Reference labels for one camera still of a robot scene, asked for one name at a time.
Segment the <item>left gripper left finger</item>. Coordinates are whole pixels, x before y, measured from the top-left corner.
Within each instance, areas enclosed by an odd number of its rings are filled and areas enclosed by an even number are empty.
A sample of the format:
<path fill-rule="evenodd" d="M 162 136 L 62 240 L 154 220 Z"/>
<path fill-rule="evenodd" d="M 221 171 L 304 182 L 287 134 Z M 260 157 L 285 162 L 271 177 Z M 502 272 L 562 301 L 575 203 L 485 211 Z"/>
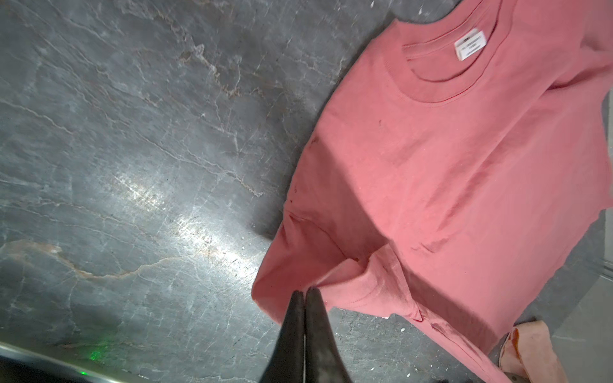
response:
<path fill-rule="evenodd" d="M 292 293 L 276 346 L 260 382 L 303 382 L 305 328 L 305 298 L 297 290 Z"/>

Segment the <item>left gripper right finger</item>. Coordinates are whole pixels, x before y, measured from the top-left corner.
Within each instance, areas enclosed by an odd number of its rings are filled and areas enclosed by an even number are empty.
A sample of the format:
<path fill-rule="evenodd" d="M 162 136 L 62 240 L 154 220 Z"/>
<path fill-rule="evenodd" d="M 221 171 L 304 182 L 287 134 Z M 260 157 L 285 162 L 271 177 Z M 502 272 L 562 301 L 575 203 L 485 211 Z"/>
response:
<path fill-rule="evenodd" d="M 305 381 L 351 383 L 338 352 L 322 294 L 314 287 L 306 293 L 305 325 Z"/>

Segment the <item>dark pink t-shirt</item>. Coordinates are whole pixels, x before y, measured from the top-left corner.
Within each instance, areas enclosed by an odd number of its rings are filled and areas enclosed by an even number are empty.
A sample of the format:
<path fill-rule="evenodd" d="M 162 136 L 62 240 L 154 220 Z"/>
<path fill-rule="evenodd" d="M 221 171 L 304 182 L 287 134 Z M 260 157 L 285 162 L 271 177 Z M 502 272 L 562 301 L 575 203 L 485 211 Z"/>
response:
<path fill-rule="evenodd" d="M 604 209 L 610 1 L 463 1 L 392 22 L 308 140 L 252 286 L 404 317 L 480 379 Z"/>

